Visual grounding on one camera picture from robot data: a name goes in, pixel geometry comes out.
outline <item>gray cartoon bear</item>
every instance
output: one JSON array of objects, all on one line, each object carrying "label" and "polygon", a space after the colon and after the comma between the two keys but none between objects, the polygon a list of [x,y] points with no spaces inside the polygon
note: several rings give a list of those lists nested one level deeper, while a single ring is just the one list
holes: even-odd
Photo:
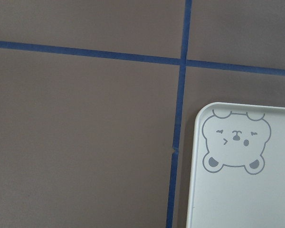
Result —
[{"label": "gray cartoon bear", "polygon": [[249,174],[260,173],[265,166],[262,154],[271,136],[265,114],[252,119],[248,113],[231,111],[222,117],[212,112],[202,126],[208,151],[203,158],[204,168],[218,172],[224,166],[244,167]]}]

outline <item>blue painter's tape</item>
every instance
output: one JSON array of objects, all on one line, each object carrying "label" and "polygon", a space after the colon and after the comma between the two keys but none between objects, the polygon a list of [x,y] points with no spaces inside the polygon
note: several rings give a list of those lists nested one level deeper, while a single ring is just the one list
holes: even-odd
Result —
[{"label": "blue painter's tape", "polygon": [[25,50],[25,51],[38,51],[38,52],[75,55],[75,56],[130,60],[130,61],[147,62],[147,63],[169,64],[169,65],[180,64],[180,59],[178,58],[144,56],[144,55],[127,54],[127,53],[110,52],[110,51],[97,51],[97,50],[88,50],[88,49],[79,49],[79,48],[70,48],[70,47],[67,48],[67,47],[56,47],[48,45],[38,45],[38,44],[24,44],[24,43],[6,42],[6,41],[0,41],[0,48]]},{"label": "blue painter's tape", "polygon": [[173,223],[177,164],[178,164],[179,144],[180,144],[180,135],[181,135],[182,105],[184,98],[185,76],[186,76],[186,59],[188,52],[188,41],[189,41],[190,20],[191,20],[191,7],[192,7],[192,0],[186,0],[184,23],[182,30],[181,53],[180,53],[181,61],[180,61],[180,70],[179,70],[179,83],[177,89],[175,123],[174,123],[174,134],[173,134],[173,145],[172,145],[175,152],[172,155],[172,161],[171,161],[166,228],[172,228],[172,223]]},{"label": "blue painter's tape", "polygon": [[257,67],[257,66],[243,66],[243,65],[213,63],[213,62],[197,61],[197,60],[187,60],[186,65],[188,67],[201,67],[201,68],[210,68],[210,69],[232,70],[232,71],[242,71],[242,72],[257,73],[257,74],[285,76],[285,70]]},{"label": "blue painter's tape", "polygon": [[190,30],[190,18],[191,18],[191,6],[192,0],[186,0],[184,24],[182,31],[181,41],[181,54],[180,54],[180,71],[179,71],[179,84],[176,100],[176,113],[175,113],[175,125],[173,135],[173,148],[178,149],[180,144],[180,132],[181,132],[181,117],[182,117],[182,103],[185,86],[186,76],[186,58],[188,52],[189,30]]},{"label": "blue painter's tape", "polygon": [[173,208],[174,208],[178,159],[179,159],[179,152],[178,152],[178,150],[176,150],[172,154],[172,160],[171,160],[170,188],[169,188],[169,198],[168,198],[168,206],[169,207],[167,210],[167,220],[166,220],[166,227],[167,228],[171,228],[172,222],[173,222]]}]

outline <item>white tray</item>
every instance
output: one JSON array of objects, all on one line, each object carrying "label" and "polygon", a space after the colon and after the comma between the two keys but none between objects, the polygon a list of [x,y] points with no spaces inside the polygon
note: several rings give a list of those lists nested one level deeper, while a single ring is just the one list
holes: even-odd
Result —
[{"label": "white tray", "polygon": [[285,108],[212,103],[199,112],[187,228],[285,228]]}]

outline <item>vertical tape strip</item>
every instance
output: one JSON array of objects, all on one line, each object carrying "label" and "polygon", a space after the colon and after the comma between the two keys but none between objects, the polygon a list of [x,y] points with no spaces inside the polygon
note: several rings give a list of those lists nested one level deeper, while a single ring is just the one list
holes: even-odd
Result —
[{"label": "vertical tape strip", "polygon": [[182,104],[183,104],[184,88],[185,88],[186,60],[187,60],[187,52],[188,52],[191,7],[192,7],[192,0],[186,0],[183,31],[182,31],[182,41],[181,41],[181,55],[180,55],[181,61],[180,61],[179,83],[178,83],[178,89],[177,89],[175,124],[174,124],[174,135],[173,135],[173,148],[175,151],[172,154],[172,158],[171,158],[171,173],[170,173],[170,186],[169,186],[166,228],[172,228],[172,223],[173,223],[175,187],[176,187],[176,177],[177,177],[177,165],[178,165],[178,158],[179,158]]}]

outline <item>gray painted surface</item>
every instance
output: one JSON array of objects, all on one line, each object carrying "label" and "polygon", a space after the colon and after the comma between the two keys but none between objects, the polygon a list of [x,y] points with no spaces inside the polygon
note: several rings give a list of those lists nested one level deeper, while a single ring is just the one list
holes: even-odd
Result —
[{"label": "gray painted surface", "polygon": [[184,2],[0,1],[0,40],[179,58]]},{"label": "gray painted surface", "polygon": [[0,49],[0,228],[165,227],[177,75]]},{"label": "gray painted surface", "polygon": [[212,102],[285,107],[285,76],[187,68],[173,226],[186,226],[194,121]]},{"label": "gray painted surface", "polygon": [[285,0],[194,0],[188,59],[285,69]]}]

